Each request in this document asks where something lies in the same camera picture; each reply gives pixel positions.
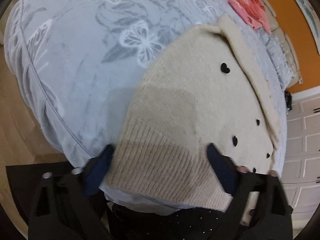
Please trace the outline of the blue butterfly bedspread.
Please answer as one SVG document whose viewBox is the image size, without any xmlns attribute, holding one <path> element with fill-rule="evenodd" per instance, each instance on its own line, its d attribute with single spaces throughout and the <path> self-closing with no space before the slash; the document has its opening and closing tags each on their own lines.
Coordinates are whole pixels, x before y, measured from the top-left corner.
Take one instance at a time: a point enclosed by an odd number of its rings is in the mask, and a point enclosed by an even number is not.
<svg viewBox="0 0 320 240">
<path fill-rule="evenodd" d="M 269 170 L 282 172 L 284 93 L 261 39 L 227 0 L 19 0 L 5 28 L 5 60 L 48 142 L 80 167 L 116 147 L 132 97 L 164 49 L 224 15 L 268 83 L 281 124 Z"/>
</svg>

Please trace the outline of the pink clothes pile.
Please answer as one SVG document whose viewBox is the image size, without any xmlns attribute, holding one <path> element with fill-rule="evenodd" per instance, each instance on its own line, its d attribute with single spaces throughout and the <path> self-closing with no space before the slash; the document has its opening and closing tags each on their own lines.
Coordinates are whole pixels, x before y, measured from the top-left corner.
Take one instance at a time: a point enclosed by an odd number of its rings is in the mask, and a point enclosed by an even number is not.
<svg viewBox="0 0 320 240">
<path fill-rule="evenodd" d="M 264 4 L 261 0 L 227 0 L 242 20 L 253 29 L 263 28 L 271 34 Z"/>
</svg>

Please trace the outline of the framed wall painting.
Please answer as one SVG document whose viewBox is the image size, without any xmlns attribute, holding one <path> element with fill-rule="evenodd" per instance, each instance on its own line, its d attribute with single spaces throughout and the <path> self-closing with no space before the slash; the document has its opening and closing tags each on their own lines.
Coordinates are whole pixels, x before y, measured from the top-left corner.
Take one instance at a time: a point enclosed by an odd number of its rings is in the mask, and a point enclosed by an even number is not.
<svg viewBox="0 0 320 240">
<path fill-rule="evenodd" d="M 309 25 L 319 54 L 319 17 L 309 0 L 295 0 L 295 2 L 299 6 Z"/>
</svg>

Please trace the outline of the dark sparkly trousers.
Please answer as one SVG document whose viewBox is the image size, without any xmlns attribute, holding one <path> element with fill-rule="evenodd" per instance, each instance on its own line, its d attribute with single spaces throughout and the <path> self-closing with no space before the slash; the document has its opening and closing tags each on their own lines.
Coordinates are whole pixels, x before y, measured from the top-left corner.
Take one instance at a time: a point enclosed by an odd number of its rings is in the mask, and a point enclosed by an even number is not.
<svg viewBox="0 0 320 240">
<path fill-rule="evenodd" d="M 29 228 L 34 196 L 44 174 L 72 172 L 68 162 L 7 166 L 6 173 L 15 205 Z M 140 213 L 106 200 L 102 191 L 90 197 L 91 205 L 111 239 L 210 239 L 223 212 L 204 208 L 180 210 L 172 215 Z"/>
</svg>

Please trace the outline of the blue floral pillow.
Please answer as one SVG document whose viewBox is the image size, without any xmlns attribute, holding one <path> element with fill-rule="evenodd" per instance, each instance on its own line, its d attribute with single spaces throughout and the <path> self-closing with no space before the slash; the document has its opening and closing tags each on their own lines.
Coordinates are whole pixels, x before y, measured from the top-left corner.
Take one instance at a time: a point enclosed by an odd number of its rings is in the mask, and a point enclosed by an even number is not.
<svg viewBox="0 0 320 240">
<path fill-rule="evenodd" d="M 294 78 L 294 73 L 287 63 L 284 49 L 279 43 L 279 39 L 273 34 L 268 34 L 264 28 L 255 30 L 261 39 L 266 51 L 274 65 L 280 82 L 281 90 L 285 91 L 291 80 Z"/>
</svg>

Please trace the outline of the white wardrobe doors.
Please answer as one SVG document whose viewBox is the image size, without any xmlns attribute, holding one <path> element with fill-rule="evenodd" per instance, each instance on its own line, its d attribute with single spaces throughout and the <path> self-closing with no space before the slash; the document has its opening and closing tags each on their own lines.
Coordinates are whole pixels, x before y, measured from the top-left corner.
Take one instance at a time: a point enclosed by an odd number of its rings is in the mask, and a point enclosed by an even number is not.
<svg viewBox="0 0 320 240">
<path fill-rule="evenodd" d="M 319 87 L 292 95 L 282 182 L 293 207 L 294 229 L 301 229 L 319 206 Z"/>
</svg>

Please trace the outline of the beige sweater with black hearts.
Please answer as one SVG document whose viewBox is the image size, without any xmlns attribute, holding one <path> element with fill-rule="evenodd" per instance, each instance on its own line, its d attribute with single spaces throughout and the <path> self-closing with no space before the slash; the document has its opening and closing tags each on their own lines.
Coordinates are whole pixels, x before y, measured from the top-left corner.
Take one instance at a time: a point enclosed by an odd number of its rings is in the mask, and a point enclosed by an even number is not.
<svg viewBox="0 0 320 240">
<path fill-rule="evenodd" d="M 101 189 L 140 212 L 223 211 L 231 198 L 209 164 L 207 146 L 266 173 L 280 131 L 268 83 L 239 27 L 224 15 L 215 25 L 191 28 L 148 68 Z"/>
</svg>

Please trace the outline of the black item on nightstand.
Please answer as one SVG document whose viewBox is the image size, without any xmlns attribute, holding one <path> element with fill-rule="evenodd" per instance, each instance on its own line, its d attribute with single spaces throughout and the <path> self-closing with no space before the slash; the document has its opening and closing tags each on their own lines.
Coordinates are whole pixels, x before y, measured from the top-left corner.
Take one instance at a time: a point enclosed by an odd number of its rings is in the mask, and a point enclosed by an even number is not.
<svg viewBox="0 0 320 240">
<path fill-rule="evenodd" d="M 287 110 L 290 111 L 292 109 L 292 95 L 288 91 L 285 91 L 284 95 L 285 95 L 285 101 L 286 101 Z"/>
</svg>

